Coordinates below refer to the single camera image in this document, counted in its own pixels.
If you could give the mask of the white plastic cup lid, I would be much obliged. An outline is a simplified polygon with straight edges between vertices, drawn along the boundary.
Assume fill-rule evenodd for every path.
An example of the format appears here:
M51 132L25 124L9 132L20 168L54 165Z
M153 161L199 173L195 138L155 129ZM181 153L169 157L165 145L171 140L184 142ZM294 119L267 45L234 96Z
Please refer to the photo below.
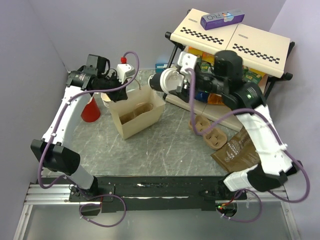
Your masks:
M160 87L162 91L169 94L183 82L184 76L174 68L167 68L160 74Z

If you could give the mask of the black paper coffee cup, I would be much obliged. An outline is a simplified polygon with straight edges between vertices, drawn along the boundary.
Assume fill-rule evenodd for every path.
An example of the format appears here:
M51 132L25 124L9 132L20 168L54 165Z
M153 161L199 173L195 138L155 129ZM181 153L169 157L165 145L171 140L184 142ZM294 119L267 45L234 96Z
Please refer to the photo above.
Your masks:
M160 83L161 73L155 73L148 78L148 85L150 88L157 92L163 92Z

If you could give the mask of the kraft paper bag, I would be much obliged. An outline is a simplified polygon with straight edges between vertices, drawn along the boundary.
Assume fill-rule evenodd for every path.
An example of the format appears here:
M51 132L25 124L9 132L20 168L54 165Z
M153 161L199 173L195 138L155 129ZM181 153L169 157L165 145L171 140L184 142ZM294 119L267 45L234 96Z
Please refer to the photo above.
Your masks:
M149 85L128 92L127 97L109 104L113 123L124 140L157 123L165 108L165 101Z

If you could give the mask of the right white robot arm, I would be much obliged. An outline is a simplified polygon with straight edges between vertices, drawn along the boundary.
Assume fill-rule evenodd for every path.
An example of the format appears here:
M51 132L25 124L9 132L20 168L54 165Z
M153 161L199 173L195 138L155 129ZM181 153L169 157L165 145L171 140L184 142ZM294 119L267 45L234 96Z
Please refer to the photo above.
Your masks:
M270 116L260 87L243 80L243 59L232 50L215 54L213 72L201 72L196 55L182 51L177 61L177 82L170 90L181 100L192 104L196 91L218 94L247 131L260 162L241 171L229 173L218 187L223 199L236 191L254 188L267 192L282 186L299 171L301 164L287 151Z

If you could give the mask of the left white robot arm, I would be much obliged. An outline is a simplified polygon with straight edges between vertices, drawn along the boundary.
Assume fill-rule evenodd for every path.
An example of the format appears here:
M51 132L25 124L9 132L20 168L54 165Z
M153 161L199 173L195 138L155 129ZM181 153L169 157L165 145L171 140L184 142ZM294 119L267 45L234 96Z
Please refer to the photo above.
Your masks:
M97 177L85 170L80 154L70 148L73 132L95 93L110 93L113 102L127 100L126 87L136 78L138 69L127 63L124 54L109 74L110 60L90 54L85 65L68 73L64 95L52 123L42 138L34 139L30 145L39 162L37 182L41 188L49 189L59 180L66 180L87 201L98 197Z

